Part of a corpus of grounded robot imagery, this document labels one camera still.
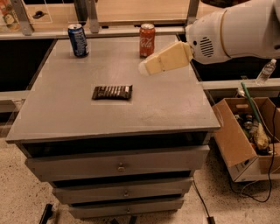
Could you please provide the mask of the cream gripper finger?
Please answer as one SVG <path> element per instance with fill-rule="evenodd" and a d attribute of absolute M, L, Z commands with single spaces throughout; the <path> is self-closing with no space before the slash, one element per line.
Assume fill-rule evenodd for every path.
<path fill-rule="evenodd" d="M 139 66 L 142 75 L 149 76 L 162 72 L 186 67 L 193 59 L 193 51 L 188 43 L 178 41 L 168 45 L 159 52 L 155 52 Z"/>

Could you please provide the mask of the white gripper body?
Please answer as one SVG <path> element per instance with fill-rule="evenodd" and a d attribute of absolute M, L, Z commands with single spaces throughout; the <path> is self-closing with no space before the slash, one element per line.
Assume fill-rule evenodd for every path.
<path fill-rule="evenodd" d="M 225 10 L 196 20 L 185 28 L 186 41 L 192 48 L 193 59 L 201 64 L 221 63 L 230 60 L 222 43 L 221 28 Z"/>

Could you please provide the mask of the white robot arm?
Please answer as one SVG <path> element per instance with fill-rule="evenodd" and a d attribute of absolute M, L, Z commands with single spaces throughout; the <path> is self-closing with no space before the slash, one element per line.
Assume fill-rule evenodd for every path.
<path fill-rule="evenodd" d="M 217 10 L 185 28 L 186 42 L 154 52 L 138 68 L 142 75 L 234 58 L 277 59 L 280 56 L 280 0 L 249 0 Z"/>

